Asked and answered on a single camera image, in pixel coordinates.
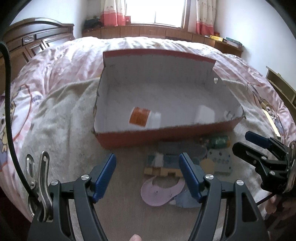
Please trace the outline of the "person's hand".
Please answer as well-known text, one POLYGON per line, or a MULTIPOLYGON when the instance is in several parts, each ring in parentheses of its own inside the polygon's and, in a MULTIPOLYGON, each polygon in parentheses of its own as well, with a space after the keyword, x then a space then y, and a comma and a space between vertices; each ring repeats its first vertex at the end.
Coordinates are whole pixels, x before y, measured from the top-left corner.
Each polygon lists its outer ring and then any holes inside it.
POLYGON ((268 201, 267 204, 265 205, 265 210, 267 212, 267 214, 273 214, 276 213, 276 210, 280 207, 283 208, 283 219, 287 219, 291 216, 295 215, 295 198, 291 198, 288 199, 282 203, 280 203, 280 201, 278 202, 278 204, 276 204, 278 198, 277 196, 273 196, 271 197, 268 201))

